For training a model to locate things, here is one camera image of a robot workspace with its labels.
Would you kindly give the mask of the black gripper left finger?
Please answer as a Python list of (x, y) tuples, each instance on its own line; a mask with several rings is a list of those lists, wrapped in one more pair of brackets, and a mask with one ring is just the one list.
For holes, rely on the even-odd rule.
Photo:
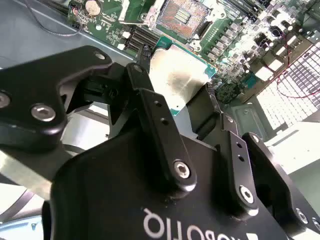
[[(197, 174), (164, 97), (154, 91), (140, 64), (122, 66), (93, 46), (82, 46), (0, 72), (0, 155), (27, 171), (9, 173), (17, 184), (42, 197), (92, 192), (106, 183), (107, 156), (124, 160), (127, 133), (142, 130), (153, 185), (182, 198), (197, 184)], [(69, 158), (61, 145), (67, 115), (98, 101), (109, 105), (111, 141)]]

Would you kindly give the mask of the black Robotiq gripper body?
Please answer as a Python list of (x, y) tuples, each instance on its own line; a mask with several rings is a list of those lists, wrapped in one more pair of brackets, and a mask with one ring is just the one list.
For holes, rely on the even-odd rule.
[(131, 130), (70, 159), (42, 211), (46, 240), (285, 240), (262, 205), (247, 220), (231, 214), (218, 181), (217, 151), (183, 137), (197, 173), (195, 189), (169, 196), (156, 155)]

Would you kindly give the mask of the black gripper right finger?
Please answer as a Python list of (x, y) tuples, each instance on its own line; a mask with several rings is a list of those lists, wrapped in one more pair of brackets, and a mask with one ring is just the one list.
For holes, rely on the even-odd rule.
[(251, 219), (266, 209), (286, 232), (319, 231), (319, 216), (275, 156), (256, 134), (238, 133), (209, 84), (187, 110), (197, 139), (216, 148), (216, 176), (237, 217)]

